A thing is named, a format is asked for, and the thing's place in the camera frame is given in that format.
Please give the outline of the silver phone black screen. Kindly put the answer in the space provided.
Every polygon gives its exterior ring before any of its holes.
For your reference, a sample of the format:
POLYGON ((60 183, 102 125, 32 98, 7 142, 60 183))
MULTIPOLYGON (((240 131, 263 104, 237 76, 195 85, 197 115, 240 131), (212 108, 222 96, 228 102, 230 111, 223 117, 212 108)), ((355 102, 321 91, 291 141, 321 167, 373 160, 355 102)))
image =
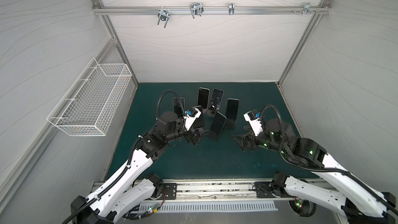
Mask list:
POLYGON ((217 112, 210 126, 210 131, 213 132, 215 135, 220 135, 223 131, 226 120, 227 118, 225 115, 217 112))

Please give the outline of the purple phone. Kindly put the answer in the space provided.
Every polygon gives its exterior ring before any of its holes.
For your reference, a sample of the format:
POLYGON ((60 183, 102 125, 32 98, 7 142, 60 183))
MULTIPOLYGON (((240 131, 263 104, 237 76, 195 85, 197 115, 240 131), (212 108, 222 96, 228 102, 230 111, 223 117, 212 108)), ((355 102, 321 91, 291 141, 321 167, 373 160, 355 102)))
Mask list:
POLYGON ((199 117, 194 121, 192 127, 193 127, 193 128, 202 128, 202 127, 205 126, 203 108, 202 108, 202 106, 200 106, 200 105, 199 105, 199 106, 196 106, 195 108, 199 110, 200 115, 199 115, 199 117))

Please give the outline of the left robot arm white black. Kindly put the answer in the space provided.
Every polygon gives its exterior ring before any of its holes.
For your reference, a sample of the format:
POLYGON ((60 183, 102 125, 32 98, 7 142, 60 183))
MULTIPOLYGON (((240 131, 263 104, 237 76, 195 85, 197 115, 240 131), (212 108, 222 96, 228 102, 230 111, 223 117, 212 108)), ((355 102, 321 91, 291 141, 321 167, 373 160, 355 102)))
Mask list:
POLYGON ((127 161, 97 190, 86 197, 78 196, 70 205, 71 215, 65 224, 115 224, 134 207, 149 198, 157 198, 163 180, 155 174, 144 178, 137 186, 136 179, 158 160, 175 140, 197 140, 198 131, 192 128, 202 112, 189 108, 183 117, 164 112, 156 124, 133 145, 127 161))

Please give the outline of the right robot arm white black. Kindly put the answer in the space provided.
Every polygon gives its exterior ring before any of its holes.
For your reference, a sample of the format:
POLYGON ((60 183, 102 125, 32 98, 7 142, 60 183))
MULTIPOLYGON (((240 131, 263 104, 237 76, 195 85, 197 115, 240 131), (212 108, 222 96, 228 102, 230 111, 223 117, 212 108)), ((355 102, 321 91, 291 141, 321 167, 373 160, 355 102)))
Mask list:
POLYGON ((396 198, 389 192, 375 190, 341 166, 323 147, 307 138, 299 138, 291 124, 277 118, 268 122, 250 120, 243 135, 233 140, 242 150, 265 148, 275 151, 290 166, 309 171, 327 181, 327 190, 276 172, 267 185, 256 185, 256 191, 277 198, 292 198, 291 208, 303 213, 305 201, 323 206, 347 219, 350 224, 395 224, 396 198))

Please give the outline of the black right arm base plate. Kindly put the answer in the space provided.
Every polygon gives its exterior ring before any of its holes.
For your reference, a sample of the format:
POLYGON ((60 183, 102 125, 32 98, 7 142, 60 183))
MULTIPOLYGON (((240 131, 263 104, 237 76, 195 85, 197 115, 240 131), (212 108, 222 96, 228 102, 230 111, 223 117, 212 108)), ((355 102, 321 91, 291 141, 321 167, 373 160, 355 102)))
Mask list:
POLYGON ((252 191, 260 199, 282 197, 282 193, 277 188, 272 187, 270 182, 256 181, 252 186, 252 191))

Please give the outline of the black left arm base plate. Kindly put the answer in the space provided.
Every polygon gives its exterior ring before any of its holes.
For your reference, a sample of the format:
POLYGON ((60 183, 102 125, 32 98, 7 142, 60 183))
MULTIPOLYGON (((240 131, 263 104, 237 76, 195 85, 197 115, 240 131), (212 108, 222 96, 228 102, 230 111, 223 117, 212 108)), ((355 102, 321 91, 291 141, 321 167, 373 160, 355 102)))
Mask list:
POLYGON ((177 184, 165 183, 155 187, 151 196, 152 200, 175 200, 177 197, 177 184))

